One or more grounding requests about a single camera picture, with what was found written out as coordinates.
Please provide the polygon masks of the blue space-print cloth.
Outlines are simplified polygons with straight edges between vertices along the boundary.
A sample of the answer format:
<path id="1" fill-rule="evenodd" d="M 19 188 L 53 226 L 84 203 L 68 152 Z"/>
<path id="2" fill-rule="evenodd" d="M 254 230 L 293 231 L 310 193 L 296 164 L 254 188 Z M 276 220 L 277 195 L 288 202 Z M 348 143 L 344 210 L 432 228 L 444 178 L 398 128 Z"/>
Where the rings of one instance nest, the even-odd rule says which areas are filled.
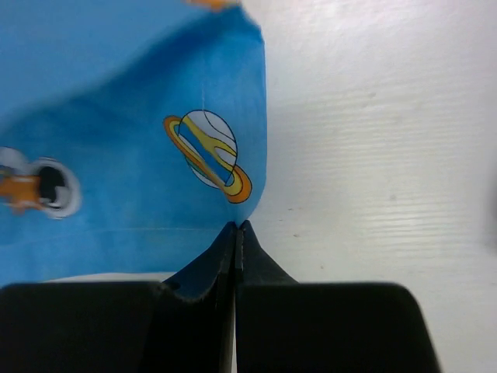
<path id="1" fill-rule="evenodd" d="M 1 282 L 176 272 L 266 182 L 241 4 L 1 3 Z"/>

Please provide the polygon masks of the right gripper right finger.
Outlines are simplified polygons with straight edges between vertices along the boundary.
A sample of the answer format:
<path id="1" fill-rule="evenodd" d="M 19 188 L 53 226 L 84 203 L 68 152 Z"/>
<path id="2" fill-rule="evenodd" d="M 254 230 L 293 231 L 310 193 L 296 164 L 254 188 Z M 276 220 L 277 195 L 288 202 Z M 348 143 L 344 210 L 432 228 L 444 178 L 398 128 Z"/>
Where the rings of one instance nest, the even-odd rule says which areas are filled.
<path id="1" fill-rule="evenodd" d="M 261 247 L 249 221 L 235 249 L 240 372 L 438 372 L 412 293 L 382 282 L 301 283 Z"/>

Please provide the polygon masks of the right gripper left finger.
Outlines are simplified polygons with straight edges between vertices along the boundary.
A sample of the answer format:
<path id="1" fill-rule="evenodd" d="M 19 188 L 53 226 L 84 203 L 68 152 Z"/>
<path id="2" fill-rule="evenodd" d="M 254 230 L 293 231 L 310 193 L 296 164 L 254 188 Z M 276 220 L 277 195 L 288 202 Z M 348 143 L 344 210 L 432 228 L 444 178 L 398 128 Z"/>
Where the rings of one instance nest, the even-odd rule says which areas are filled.
<path id="1" fill-rule="evenodd" d="M 1 289 L 3 372 L 228 372 L 236 226 L 164 281 Z"/>

